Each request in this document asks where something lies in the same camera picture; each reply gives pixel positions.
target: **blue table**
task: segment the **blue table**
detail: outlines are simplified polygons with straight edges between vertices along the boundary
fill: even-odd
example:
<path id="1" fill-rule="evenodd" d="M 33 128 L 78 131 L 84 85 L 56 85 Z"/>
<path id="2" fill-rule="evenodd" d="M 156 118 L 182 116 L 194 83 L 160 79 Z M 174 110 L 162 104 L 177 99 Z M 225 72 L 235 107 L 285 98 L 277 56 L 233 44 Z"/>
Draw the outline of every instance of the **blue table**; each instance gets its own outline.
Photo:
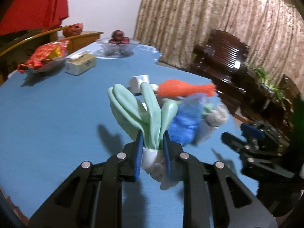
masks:
<path id="1" fill-rule="evenodd" d="M 86 49 L 97 49 L 93 43 Z M 160 84 L 175 78 L 191 84 L 210 80 L 155 64 L 160 53 L 145 46 L 124 59 L 97 59 L 97 66 L 80 76 L 64 71 L 36 82 L 14 74 L 0 87 L 0 186 L 22 213 L 31 217 L 47 197 L 82 162 L 106 161 L 130 142 L 114 119 L 107 89 L 116 83 L 128 86 L 132 76 L 148 74 Z M 218 97 L 211 102 L 220 102 Z M 238 154 L 220 141 L 229 131 L 241 137 L 233 117 L 199 146 L 184 150 L 200 161 L 221 160 L 255 194 L 257 182 L 240 173 Z M 159 189 L 143 170 L 139 181 L 123 186 L 123 226 L 182 227 L 182 183 L 167 191 Z"/>

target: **red curtain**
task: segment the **red curtain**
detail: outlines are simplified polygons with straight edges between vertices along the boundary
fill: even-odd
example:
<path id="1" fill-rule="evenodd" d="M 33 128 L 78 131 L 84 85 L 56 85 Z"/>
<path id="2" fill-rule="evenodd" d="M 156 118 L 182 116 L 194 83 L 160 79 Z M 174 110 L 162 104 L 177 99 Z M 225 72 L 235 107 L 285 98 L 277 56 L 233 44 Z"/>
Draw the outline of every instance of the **red curtain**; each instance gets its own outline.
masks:
<path id="1" fill-rule="evenodd" d="M 0 22 L 0 35 L 59 26 L 68 16 L 67 0 L 14 0 Z"/>

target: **glass bowl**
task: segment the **glass bowl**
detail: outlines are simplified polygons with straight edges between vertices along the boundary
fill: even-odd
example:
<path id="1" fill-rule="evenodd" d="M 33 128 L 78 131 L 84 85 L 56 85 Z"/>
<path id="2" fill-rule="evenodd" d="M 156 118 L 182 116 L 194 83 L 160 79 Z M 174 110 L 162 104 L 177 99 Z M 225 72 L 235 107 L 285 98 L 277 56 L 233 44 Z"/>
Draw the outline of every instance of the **glass bowl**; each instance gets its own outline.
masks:
<path id="1" fill-rule="evenodd" d="M 134 39 L 129 39 L 129 44 L 115 45 L 109 43 L 110 38 L 98 39 L 96 42 L 100 45 L 101 50 L 106 56 L 124 57 L 129 56 L 132 50 L 139 45 Z"/>

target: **silver screw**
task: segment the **silver screw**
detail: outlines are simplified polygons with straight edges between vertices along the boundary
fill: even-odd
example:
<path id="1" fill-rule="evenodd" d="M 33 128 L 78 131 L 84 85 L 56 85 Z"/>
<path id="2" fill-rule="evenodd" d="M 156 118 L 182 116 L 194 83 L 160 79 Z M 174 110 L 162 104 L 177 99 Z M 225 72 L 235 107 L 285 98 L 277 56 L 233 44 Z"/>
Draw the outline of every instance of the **silver screw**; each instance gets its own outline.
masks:
<path id="1" fill-rule="evenodd" d="M 223 169 L 224 166 L 225 166 L 225 164 L 224 164 L 223 162 L 221 162 L 221 161 L 217 161 L 217 162 L 215 163 L 215 166 L 216 166 L 217 168 L 219 168 L 219 169 Z"/>
<path id="2" fill-rule="evenodd" d="M 81 167 L 84 169 L 88 169 L 91 166 L 91 163 L 89 161 L 84 161 L 81 163 Z"/>
<path id="3" fill-rule="evenodd" d="M 190 157 L 188 153 L 181 153 L 179 156 L 180 156 L 180 158 L 182 158 L 182 159 L 187 159 L 187 158 Z"/>
<path id="4" fill-rule="evenodd" d="M 127 155 L 125 153 L 118 153 L 116 156 L 119 159 L 124 159 L 125 157 L 127 157 Z"/>

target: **gold patterned curtain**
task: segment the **gold patterned curtain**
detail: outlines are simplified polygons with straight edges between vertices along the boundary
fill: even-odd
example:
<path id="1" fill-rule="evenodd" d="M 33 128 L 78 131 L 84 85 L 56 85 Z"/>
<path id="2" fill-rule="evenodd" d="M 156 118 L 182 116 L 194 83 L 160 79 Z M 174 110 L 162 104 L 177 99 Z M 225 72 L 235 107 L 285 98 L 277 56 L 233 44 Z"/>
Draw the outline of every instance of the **gold patterned curtain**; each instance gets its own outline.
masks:
<path id="1" fill-rule="evenodd" d="M 134 37 L 188 68 L 211 28 L 240 38 L 248 63 L 262 61 L 275 81 L 286 74 L 304 92 L 304 21 L 290 0 L 142 0 Z"/>

